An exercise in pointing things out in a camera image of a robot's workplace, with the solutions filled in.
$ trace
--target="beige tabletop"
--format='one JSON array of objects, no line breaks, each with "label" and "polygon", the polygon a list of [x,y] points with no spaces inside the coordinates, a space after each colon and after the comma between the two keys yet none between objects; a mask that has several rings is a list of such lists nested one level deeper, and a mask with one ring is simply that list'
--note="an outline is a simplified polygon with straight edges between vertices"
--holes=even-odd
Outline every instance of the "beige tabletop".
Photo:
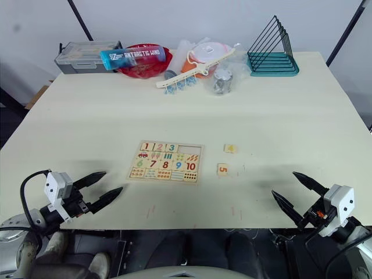
[{"label": "beige tabletop", "polygon": [[[303,214],[318,196],[291,174],[299,171],[325,187],[354,187],[353,215],[372,224],[372,137],[346,93],[317,52],[295,53],[295,77],[248,77],[215,97],[202,83],[165,95],[162,77],[139,80],[121,73],[61,74],[0,151],[0,221],[22,212],[21,182],[52,169],[77,180],[108,174],[82,191],[94,201],[124,191],[97,214],[64,228],[295,227],[271,190]],[[142,140],[204,145],[199,184],[127,180]],[[235,144],[238,153],[224,153]],[[218,177],[217,164],[230,166]],[[48,204],[45,179],[30,181],[30,208]]]}]

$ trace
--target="shoe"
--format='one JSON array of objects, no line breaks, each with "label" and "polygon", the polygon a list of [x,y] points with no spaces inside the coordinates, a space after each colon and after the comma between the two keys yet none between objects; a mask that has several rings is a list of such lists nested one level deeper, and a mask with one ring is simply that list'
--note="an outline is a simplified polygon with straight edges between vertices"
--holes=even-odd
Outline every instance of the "shoe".
[{"label": "shoe", "polygon": [[99,279],[107,279],[110,271],[110,257],[106,253],[97,253],[91,265],[89,271],[97,274]]},{"label": "shoe", "polygon": [[57,231],[52,235],[51,240],[49,240],[44,254],[49,252],[55,252],[58,254],[58,258],[62,258],[63,254],[67,249],[67,245],[69,244],[69,237],[66,232]]}]

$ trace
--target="wooden number puzzle board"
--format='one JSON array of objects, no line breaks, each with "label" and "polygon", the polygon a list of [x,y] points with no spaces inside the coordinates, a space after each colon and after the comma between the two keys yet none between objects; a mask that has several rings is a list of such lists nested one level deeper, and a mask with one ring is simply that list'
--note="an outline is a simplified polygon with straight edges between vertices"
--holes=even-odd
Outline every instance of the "wooden number puzzle board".
[{"label": "wooden number puzzle board", "polygon": [[142,141],[135,153],[128,179],[196,184],[202,154],[202,145]]}]

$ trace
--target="red bowl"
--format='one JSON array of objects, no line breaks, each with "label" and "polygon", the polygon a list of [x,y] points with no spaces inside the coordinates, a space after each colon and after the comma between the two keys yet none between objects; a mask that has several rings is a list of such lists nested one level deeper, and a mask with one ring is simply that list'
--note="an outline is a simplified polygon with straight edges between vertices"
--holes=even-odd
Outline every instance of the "red bowl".
[{"label": "red bowl", "polygon": [[[127,48],[141,48],[141,47],[148,47],[151,45],[156,44],[139,44],[139,45],[131,45]],[[159,75],[163,73],[167,68],[172,60],[173,55],[169,52],[169,49],[164,48],[166,60],[164,62],[157,62],[154,64],[148,65],[138,65],[131,68],[120,68],[117,71],[126,74],[129,77],[135,78],[149,78]]]}]

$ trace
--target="gray storage box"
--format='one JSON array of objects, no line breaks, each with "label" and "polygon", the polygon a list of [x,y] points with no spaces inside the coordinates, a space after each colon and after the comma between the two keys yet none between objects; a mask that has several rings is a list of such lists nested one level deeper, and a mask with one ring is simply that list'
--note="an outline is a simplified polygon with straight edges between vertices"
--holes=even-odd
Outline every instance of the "gray storage box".
[{"label": "gray storage box", "polygon": [[70,42],[54,61],[64,74],[112,73],[103,65],[100,51],[122,48],[115,42]]}]

